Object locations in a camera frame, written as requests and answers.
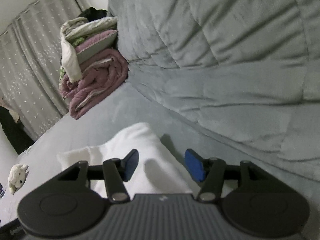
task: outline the metal screw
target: metal screw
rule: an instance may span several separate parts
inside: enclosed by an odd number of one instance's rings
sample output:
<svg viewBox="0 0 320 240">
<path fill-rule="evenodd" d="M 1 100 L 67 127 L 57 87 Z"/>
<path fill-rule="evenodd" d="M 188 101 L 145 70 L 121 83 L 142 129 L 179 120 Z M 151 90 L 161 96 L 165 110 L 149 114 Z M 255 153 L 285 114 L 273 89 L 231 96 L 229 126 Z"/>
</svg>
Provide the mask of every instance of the metal screw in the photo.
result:
<svg viewBox="0 0 320 240">
<path fill-rule="evenodd" d="M 200 199 L 202 201 L 213 201 L 216 198 L 216 195 L 212 192 L 201 193 Z"/>
<path fill-rule="evenodd" d="M 117 192 L 112 195 L 113 201 L 125 201 L 128 198 L 128 195 L 123 192 Z"/>
</svg>

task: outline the ribbed gray panel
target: ribbed gray panel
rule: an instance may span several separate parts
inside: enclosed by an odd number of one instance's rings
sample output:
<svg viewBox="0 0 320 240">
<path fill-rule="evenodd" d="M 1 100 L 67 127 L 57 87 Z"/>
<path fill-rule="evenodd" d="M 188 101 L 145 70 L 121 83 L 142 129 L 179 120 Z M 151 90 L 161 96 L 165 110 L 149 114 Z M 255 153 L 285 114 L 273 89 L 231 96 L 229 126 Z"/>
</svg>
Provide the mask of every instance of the ribbed gray panel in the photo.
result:
<svg viewBox="0 0 320 240">
<path fill-rule="evenodd" d="M 25 240 L 36 240 L 28 236 Z M 262 240 L 229 225 L 211 204 L 192 195 L 143 195 L 113 205 L 93 229 L 70 240 Z M 298 235 L 278 240 L 302 240 Z"/>
</svg>

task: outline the rolled blanket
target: rolled blanket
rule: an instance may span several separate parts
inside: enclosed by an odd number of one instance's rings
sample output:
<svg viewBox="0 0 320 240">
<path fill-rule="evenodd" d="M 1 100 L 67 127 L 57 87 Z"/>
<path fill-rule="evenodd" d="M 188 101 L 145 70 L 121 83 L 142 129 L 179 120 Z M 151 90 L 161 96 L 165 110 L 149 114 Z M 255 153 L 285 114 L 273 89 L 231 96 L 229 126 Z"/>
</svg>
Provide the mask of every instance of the rolled blanket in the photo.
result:
<svg viewBox="0 0 320 240">
<path fill-rule="evenodd" d="M 69 112 L 79 119 L 118 88 L 128 75 L 128 62 L 115 49 L 105 49 L 80 65 L 83 79 L 71 83 L 64 75 L 60 94 L 69 98 Z"/>
</svg>

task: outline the bed sheet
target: bed sheet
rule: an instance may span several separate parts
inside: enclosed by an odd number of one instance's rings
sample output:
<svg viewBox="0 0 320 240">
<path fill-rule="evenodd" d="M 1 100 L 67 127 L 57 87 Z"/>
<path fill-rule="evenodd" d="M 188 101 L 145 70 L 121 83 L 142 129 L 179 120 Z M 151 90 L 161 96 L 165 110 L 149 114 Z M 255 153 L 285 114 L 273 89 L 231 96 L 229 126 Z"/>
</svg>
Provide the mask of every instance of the bed sheet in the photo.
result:
<svg viewBox="0 0 320 240">
<path fill-rule="evenodd" d="M 56 155 L 85 146 L 96 146 L 110 140 L 119 130 L 137 122 L 148 122 L 161 142 L 178 159 L 187 148 L 201 156 L 218 157 L 229 164 L 250 160 L 302 193 L 311 206 L 310 219 L 303 231 L 305 238 L 320 239 L 320 183 L 281 170 L 252 158 L 243 151 L 208 136 L 195 125 L 160 104 L 143 97 L 125 83 L 79 120 L 69 114 L 50 128 L 17 162 L 29 165 L 23 187 L 14 196 L 6 192 L 0 199 L 1 225 L 16 218 L 16 208 L 23 196 L 60 172 Z"/>
</svg>

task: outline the stack of bedding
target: stack of bedding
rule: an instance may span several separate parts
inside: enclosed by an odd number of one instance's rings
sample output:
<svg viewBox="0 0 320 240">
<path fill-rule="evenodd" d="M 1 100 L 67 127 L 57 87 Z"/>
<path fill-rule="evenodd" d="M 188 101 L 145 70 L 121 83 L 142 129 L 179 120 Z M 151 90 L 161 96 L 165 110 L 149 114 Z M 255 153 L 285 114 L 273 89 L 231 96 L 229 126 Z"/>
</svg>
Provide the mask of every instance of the stack of bedding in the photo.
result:
<svg viewBox="0 0 320 240">
<path fill-rule="evenodd" d="M 117 18 L 85 17 L 61 26 L 59 90 L 69 101 L 70 115 L 78 119 L 106 98 L 127 78 L 128 63 L 111 49 L 118 31 Z"/>
</svg>

